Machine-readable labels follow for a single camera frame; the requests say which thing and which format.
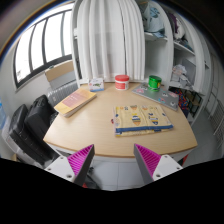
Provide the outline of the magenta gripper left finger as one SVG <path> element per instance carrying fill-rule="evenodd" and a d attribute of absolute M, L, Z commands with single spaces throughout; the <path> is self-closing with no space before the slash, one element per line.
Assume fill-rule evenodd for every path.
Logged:
<path fill-rule="evenodd" d="M 78 186 L 82 186 L 94 155 L 95 148 L 91 144 L 68 157 L 60 155 L 45 170 Z"/>

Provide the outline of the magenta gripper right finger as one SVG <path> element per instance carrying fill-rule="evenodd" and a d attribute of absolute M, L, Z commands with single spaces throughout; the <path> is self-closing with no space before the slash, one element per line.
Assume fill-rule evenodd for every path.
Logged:
<path fill-rule="evenodd" d="M 134 155 L 145 184 L 152 183 L 182 169 L 169 155 L 159 155 L 139 144 L 134 145 Z"/>

